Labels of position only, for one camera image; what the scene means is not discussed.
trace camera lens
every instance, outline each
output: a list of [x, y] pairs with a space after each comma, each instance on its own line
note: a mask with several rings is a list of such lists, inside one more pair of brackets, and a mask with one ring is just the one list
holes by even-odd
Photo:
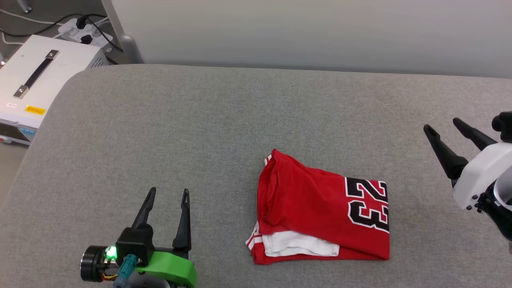
[[80, 277], [87, 282], [102, 282], [101, 274], [105, 272], [106, 246], [89, 246], [80, 262]]

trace gray floor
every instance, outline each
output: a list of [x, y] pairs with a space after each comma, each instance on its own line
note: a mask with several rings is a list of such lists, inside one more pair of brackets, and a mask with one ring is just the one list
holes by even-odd
[[[60, 18], [72, 14], [102, 14], [106, 15], [101, 0], [28, 0], [32, 7], [32, 12], [24, 14], [17, 4], [16, 0], [1, 0], [0, 9], [9, 11], [14, 14], [23, 15], [28, 18], [54, 22]], [[38, 24], [24, 19], [16, 18], [0, 12], [0, 28], [12, 34], [30, 34], [45, 28], [46, 24]], [[102, 27], [106, 33], [114, 35], [114, 30], [110, 25]], [[53, 27], [43, 32], [42, 36], [55, 36], [58, 34], [57, 27]], [[27, 38], [14, 38], [6, 36], [8, 42], [24, 42]], [[19, 48], [17, 45], [6, 45], [0, 39], [0, 52], [5, 58], [10, 58]], [[109, 53], [109, 57], [116, 62], [127, 63], [126, 57], [117, 50]], [[2, 205], [9, 187], [14, 180], [16, 171], [21, 163], [26, 147], [16, 145], [0, 144], [0, 206]]]

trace red fabric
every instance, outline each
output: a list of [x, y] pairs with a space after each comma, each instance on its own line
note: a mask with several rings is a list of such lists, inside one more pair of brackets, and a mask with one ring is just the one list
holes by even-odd
[[292, 230], [338, 244], [340, 250], [337, 257], [267, 257], [260, 242], [251, 250], [256, 264], [300, 259], [389, 260], [384, 182], [308, 168], [276, 149], [269, 158], [258, 183], [259, 233]]

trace teal connector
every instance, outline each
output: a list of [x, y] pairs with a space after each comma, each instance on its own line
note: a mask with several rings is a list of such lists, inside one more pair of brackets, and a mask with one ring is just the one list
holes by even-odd
[[124, 288], [128, 283], [128, 278], [132, 275], [135, 267], [137, 266], [137, 256], [128, 254], [121, 264], [117, 273], [117, 278], [114, 281], [114, 288]]

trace power strip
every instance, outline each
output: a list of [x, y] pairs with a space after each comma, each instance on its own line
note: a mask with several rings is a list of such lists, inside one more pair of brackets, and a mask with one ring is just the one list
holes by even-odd
[[[112, 45], [101, 35], [101, 33], [91, 24], [87, 24], [83, 29], [78, 29], [76, 27], [77, 18], [70, 19], [62, 26], [58, 28], [59, 33], [62, 35], [60, 37], [72, 41], [82, 43], [82, 37], [90, 35], [92, 37], [91, 43], [89, 45], [101, 47], [104, 53], [109, 53], [112, 51]], [[110, 41], [114, 38], [104, 32], [105, 36], [108, 37]]]

